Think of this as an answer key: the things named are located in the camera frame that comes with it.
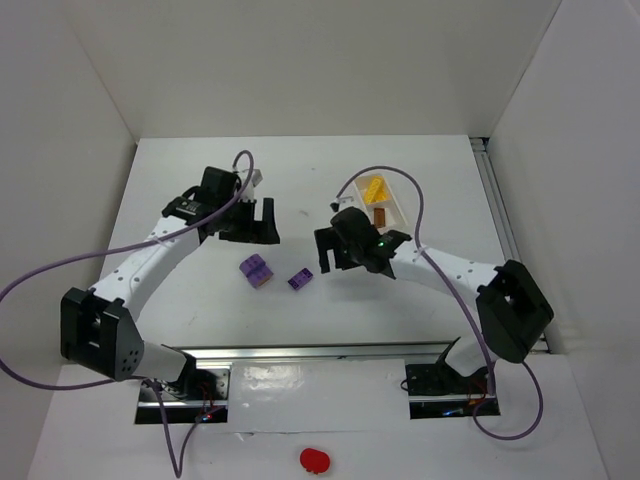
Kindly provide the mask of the brown lego brick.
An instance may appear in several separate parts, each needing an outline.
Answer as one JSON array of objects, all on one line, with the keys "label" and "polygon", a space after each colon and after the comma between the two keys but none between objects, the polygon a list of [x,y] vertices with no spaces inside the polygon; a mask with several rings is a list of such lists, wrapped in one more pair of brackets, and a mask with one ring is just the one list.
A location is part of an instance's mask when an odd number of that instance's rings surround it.
[{"label": "brown lego brick", "polygon": [[377,229],[385,228],[386,227],[386,209],[375,208],[373,211],[373,220],[374,220],[374,226]]}]

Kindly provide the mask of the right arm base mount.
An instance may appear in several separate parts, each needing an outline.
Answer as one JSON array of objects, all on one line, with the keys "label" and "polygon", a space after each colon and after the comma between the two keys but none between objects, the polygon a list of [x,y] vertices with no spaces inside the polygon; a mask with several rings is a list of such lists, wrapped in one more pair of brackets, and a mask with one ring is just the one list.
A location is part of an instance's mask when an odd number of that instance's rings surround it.
[{"label": "right arm base mount", "polygon": [[461,377],[446,364],[406,364],[400,388],[408,395],[411,420],[499,416],[500,407],[487,389],[488,372],[481,367]]}]

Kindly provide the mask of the long yellow lego plate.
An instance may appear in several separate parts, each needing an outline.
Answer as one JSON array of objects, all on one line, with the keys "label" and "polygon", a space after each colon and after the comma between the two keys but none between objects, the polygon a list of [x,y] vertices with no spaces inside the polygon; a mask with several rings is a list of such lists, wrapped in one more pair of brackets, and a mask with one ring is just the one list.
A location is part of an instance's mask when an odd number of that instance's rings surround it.
[{"label": "long yellow lego plate", "polygon": [[389,194],[388,188],[386,186],[386,180],[382,176],[376,176],[374,179],[380,179],[381,181],[384,182],[384,187],[379,192],[379,195],[377,197],[377,202],[388,201],[390,199],[390,194]]}]

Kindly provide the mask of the small purple lego brick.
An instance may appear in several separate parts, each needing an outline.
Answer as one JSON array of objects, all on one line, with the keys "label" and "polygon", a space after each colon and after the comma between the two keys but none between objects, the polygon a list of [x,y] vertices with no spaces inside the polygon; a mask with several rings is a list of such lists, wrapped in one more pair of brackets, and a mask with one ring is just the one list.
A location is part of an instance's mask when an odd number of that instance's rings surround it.
[{"label": "small purple lego brick", "polygon": [[299,291],[300,289],[305,287],[313,278],[313,273],[308,268],[303,268],[295,275],[293,275],[287,281],[287,283],[294,291]]}]

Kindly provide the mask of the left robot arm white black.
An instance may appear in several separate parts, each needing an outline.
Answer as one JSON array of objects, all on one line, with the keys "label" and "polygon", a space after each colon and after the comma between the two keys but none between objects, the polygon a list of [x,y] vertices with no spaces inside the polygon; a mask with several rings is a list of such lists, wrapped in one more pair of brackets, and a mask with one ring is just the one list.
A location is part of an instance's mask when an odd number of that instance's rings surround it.
[{"label": "left robot arm white black", "polygon": [[262,217],[255,217],[261,180],[257,169],[206,168],[200,184],[166,205],[142,248],[88,289],[68,290],[61,300],[62,356],[114,381],[155,380],[178,398],[214,381],[192,355],[145,341],[136,322],[164,280],[207,238],[279,243],[273,199],[264,199]]}]

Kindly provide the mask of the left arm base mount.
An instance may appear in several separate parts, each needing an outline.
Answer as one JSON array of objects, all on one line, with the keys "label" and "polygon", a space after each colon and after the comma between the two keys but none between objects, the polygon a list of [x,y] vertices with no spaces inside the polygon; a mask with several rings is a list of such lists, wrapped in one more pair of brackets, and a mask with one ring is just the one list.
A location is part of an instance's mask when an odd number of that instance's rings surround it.
[{"label": "left arm base mount", "polygon": [[[230,367],[215,365],[207,369],[207,372],[205,378],[197,381],[188,393],[179,393],[172,385],[155,380],[159,385],[159,396],[169,425],[191,424],[201,417],[204,417],[203,423],[227,422]],[[140,386],[134,423],[136,425],[162,423],[156,392],[146,383]]]}]

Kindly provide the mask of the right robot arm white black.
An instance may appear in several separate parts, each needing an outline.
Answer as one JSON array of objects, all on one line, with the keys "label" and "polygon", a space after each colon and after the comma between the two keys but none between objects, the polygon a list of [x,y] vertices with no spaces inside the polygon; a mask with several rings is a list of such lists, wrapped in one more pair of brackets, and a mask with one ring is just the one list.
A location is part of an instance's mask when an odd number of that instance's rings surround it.
[{"label": "right robot arm white black", "polygon": [[322,272],[363,267],[419,284],[452,296],[470,317],[472,336],[452,341],[428,366],[424,392],[429,396],[453,394],[488,378],[498,360],[523,363],[554,317],[522,263],[477,263],[397,230],[381,233],[355,207],[338,212],[329,227],[315,230],[314,238]]}]

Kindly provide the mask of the small yellow lego brick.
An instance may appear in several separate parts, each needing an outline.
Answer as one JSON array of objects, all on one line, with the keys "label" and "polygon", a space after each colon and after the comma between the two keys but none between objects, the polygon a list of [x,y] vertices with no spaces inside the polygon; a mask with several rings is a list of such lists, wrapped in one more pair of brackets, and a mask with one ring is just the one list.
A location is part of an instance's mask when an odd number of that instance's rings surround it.
[{"label": "small yellow lego brick", "polygon": [[384,187],[383,181],[381,181],[380,179],[373,179],[364,194],[364,197],[363,197],[364,203],[372,204],[377,202],[377,197],[379,195],[379,192],[383,189],[383,187]]}]

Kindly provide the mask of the large purple lego assembly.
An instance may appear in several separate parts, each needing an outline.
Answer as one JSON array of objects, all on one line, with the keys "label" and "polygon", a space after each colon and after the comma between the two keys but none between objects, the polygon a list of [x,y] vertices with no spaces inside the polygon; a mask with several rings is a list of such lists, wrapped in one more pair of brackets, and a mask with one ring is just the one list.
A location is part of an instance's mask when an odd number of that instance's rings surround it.
[{"label": "large purple lego assembly", "polygon": [[254,289],[260,288],[273,277],[273,271],[259,254],[253,254],[242,261],[239,270]]}]

